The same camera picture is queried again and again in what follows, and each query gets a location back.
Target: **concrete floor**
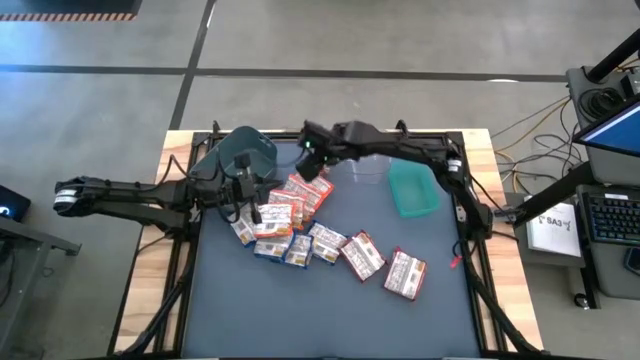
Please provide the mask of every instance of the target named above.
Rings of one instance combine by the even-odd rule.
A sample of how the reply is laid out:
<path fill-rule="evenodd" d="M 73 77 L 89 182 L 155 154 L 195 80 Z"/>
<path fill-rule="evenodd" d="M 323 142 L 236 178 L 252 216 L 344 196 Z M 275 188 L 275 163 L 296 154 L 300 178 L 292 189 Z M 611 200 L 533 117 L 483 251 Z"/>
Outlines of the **concrete floor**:
<path fill-rule="evenodd" d="M 0 64 L 185 68 L 205 3 L 145 0 L 130 23 L 0 22 Z M 598 61 L 635 30 L 638 15 L 631 0 L 219 0 L 198 66 L 560 75 Z M 28 224 L 83 243 L 78 258 L 52 256 L 56 273 L 40 281 L 25 322 L 25 339 L 47 359 L 105 353 L 140 232 L 103 216 L 56 216 L 53 185 L 77 175 L 151 181 L 182 80 L 0 72 L 0 183 L 33 200 Z M 197 76 L 180 128 L 354 118 L 390 127 L 402 118 L 414 128 L 496 132 L 566 94 L 564 84 L 543 82 Z M 570 108 L 565 116 L 573 126 Z M 557 116 L 536 133 L 563 134 Z M 508 152 L 539 150 L 527 139 Z M 523 169 L 558 176 L 560 167 L 541 160 Z M 534 191 L 549 183 L 525 180 Z M 525 271 L 548 350 L 637 357 L 640 303 L 605 299 L 602 310 L 583 312 L 558 269 Z"/>

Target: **snack package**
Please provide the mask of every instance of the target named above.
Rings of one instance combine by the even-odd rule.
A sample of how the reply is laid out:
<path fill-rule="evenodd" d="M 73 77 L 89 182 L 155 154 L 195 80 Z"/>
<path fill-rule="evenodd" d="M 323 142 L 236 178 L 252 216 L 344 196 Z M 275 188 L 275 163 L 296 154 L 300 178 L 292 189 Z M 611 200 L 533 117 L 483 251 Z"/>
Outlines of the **snack package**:
<path fill-rule="evenodd" d="M 397 247 L 393 252 L 393 260 L 384 287 L 413 301 L 420 292 L 426 273 L 425 261 L 411 257 Z"/>
<path fill-rule="evenodd" d="M 347 237 L 317 221 L 313 222 L 308 234 L 313 236 L 314 240 L 313 255 L 331 265 L 335 264 L 338 256 L 340 256 L 338 249 L 347 242 Z"/>
<path fill-rule="evenodd" d="M 259 239 L 293 234 L 291 218 L 294 210 L 295 205 L 293 204 L 265 204 L 258 206 L 262 222 L 254 225 L 253 235 Z"/>
<path fill-rule="evenodd" d="M 312 186 L 296 180 L 293 175 L 289 175 L 287 182 L 284 184 L 284 190 L 306 197 L 304 204 L 304 221 L 311 220 L 316 209 L 322 203 L 322 194 L 316 191 Z"/>
<path fill-rule="evenodd" d="M 330 183 L 327 179 L 323 178 L 322 176 L 316 176 L 316 178 L 311 180 L 311 182 L 306 182 L 302 178 L 302 176 L 300 176 L 300 174 L 298 173 L 295 173 L 293 177 L 303 184 L 313 186 L 314 189 L 316 189 L 320 194 L 322 194 L 323 198 L 326 198 L 327 196 L 329 196 L 329 194 L 331 194 L 334 188 L 333 184 Z"/>
<path fill-rule="evenodd" d="M 306 269 L 311 261 L 313 236 L 295 234 L 289 250 L 284 257 L 285 264 Z"/>
<path fill-rule="evenodd" d="M 236 215 L 232 214 L 228 217 L 230 221 L 235 220 Z M 240 209 L 240 217 L 235 223 L 231 223 L 231 228 L 235 231 L 244 247 L 251 246 L 255 243 L 256 237 L 253 235 L 253 221 L 251 220 L 251 206 L 246 204 Z"/>
<path fill-rule="evenodd" d="M 269 203 L 270 204 L 294 204 L 295 210 L 293 212 L 293 227 L 298 230 L 302 230 L 304 226 L 302 222 L 304 221 L 304 204 L 306 201 L 306 196 L 298 195 L 292 191 L 285 190 L 271 190 L 269 192 Z"/>
<path fill-rule="evenodd" d="M 291 233 L 285 236 L 258 239 L 253 248 L 253 254 L 274 262 L 282 262 L 294 237 L 295 235 Z"/>
<path fill-rule="evenodd" d="M 352 236 L 349 241 L 340 248 L 351 269 L 364 282 L 386 263 L 385 258 L 376 249 L 371 236 L 360 231 Z"/>

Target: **blue work surface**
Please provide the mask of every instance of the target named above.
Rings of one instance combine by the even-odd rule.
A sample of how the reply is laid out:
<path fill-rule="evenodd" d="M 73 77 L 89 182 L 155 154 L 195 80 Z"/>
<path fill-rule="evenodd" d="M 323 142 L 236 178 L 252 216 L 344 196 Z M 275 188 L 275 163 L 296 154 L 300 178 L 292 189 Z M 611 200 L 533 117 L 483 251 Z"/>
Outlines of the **blue work surface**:
<path fill-rule="evenodd" d="M 279 143 L 278 163 L 299 153 Z M 449 267 L 458 239 L 451 197 L 438 188 L 438 210 L 400 217 L 388 165 L 377 157 L 333 168 L 327 178 L 335 190 L 314 219 L 347 235 L 364 229 L 389 259 L 400 246 L 426 260 L 416 301 L 382 287 L 389 266 L 361 283 L 344 259 L 331 266 L 314 258 L 307 270 L 258 259 L 211 210 L 203 218 L 182 356 L 477 357 L 464 271 Z M 278 177 L 293 171 L 281 168 Z"/>

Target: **floor line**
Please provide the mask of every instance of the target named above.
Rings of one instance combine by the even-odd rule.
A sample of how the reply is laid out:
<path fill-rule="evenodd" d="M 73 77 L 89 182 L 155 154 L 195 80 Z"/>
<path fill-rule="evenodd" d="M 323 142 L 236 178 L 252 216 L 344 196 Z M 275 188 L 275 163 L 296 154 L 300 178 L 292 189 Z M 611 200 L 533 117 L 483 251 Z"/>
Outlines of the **floor line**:
<path fill-rule="evenodd" d="M 253 78 L 334 78 L 385 80 L 443 80 L 443 81 L 496 81 L 566 83 L 564 75 L 551 74 L 490 74 L 415 71 L 360 71 L 360 70 L 297 70 L 297 69 L 196 69 L 196 76 L 253 77 Z"/>
<path fill-rule="evenodd" d="M 144 66 L 75 66 L 75 65 L 19 65 L 0 64 L 1 72 L 49 74 L 113 74 L 113 75 L 182 75 L 183 67 Z"/>
<path fill-rule="evenodd" d="M 207 0 L 207 4 L 200 20 L 200 27 L 198 28 L 198 35 L 196 41 L 193 44 L 193 50 L 191 51 L 191 57 L 189 58 L 189 64 L 187 66 L 187 72 L 182 80 L 180 86 L 180 92 L 178 93 L 178 99 L 176 100 L 176 106 L 173 109 L 173 115 L 171 115 L 171 122 L 169 123 L 169 130 L 180 129 L 182 123 L 182 116 L 184 115 L 184 109 L 187 106 L 187 99 L 189 98 L 189 92 L 191 91 L 191 85 L 193 84 L 193 78 L 195 76 L 196 67 L 202 54 L 202 48 L 204 47 L 204 41 L 207 37 L 207 31 L 209 30 L 209 22 L 213 17 L 213 11 L 215 9 L 216 0 Z"/>

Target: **wooden table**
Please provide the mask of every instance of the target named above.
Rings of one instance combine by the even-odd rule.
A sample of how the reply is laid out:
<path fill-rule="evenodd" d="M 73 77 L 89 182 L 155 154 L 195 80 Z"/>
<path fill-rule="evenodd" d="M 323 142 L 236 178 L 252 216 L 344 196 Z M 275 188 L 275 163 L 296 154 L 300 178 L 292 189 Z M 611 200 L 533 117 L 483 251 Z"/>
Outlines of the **wooden table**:
<path fill-rule="evenodd" d="M 451 130 L 411 131 L 442 132 Z M 489 131 L 487 129 L 462 129 L 455 131 L 462 131 L 464 135 L 471 173 L 499 205 L 504 205 L 506 203 L 504 190 L 500 182 L 500 175 L 493 154 Z M 167 132 L 156 180 L 162 177 L 171 154 L 176 156 L 181 165 L 187 165 L 194 132 L 199 131 L 180 130 Z M 181 177 L 182 175 L 179 171 L 173 168 L 168 179 L 177 180 Z M 489 200 L 481 191 L 477 191 L 477 194 L 483 203 L 490 204 Z M 494 224 L 494 229 L 513 234 L 511 226 L 505 224 L 496 223 Z M 143 229 L 140 246 L 142 247 L 160 236 L 162 236 L 161 232 L 155 227 L 147 227 Z M 531 344 L 542 349 L 542 340 L 540 338 L 533 305 L 531 304 L 529 288 L 527 287 L 527 280 L 524 275 L 522 262 L 520 261 L 517 244 L 510 238 L 497 235 L 494 235 L 486 244 L 500 306 L 524 337 Z M 145 251 L 137 257 L 115 344 L 116 351 L 123 350 L 131 345 L 158 310 L 162 301 L 170 253 L 171 240 L 162 240 L 158 244 L 145 249 Z M 186 253 L 186 249 L 183 248 L 181 255 Z M 165 348 L 169 348 L 172 345 L 173 325 L 178 305 L 179 304 L 176 304 L 176 306 L 174 306 L 172 316 L 169 317 Z M 481 312 L 489 349 L 496 349 L 491 317 L 484 304 L 481 304 Z M 515 350 L 510 343 L 508 345 L 510 350 Z"/>

